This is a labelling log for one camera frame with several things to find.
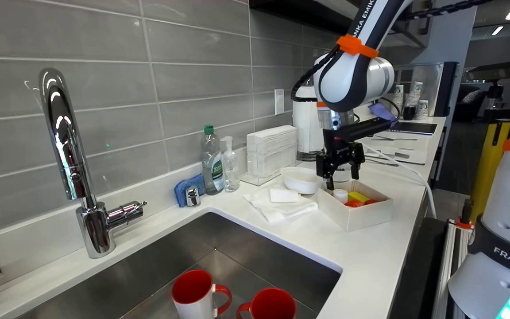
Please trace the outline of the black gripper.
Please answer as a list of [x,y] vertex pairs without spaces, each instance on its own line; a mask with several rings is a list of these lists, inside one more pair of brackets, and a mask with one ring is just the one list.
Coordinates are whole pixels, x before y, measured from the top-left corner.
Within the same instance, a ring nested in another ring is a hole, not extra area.
[[318,154],[318,174],[325,177],[326,188],[335,190],[334,174],[341,165],[351,165],[351,177],[360,179],[360,168],[365,161],[365,151],[360,138],[390,129],[383,119],[371,119],[344,126],[337,131],[325,129],[326,149]]

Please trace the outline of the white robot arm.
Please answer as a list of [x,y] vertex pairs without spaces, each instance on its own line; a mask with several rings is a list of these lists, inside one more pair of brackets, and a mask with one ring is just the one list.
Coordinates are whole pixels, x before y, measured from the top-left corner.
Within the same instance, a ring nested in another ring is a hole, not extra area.
[[341,35],[335,46],[321,55],[305,71],[291,90],[293,101],[302,101],[300,87],[314,81],[325,149],[318,154],[318,175],[326,181],[326,188],[335,188],[335,170],[351,165],[351,177],[360,177],[365,151],[360,138],[392,127],[397,119],[374,117],[355,120],[353,110],[365,103],[376,104],[396,83],[394,65],[380,55],[380,48],[388,32],[411,5],[413,0],[367,0],[349,32]]

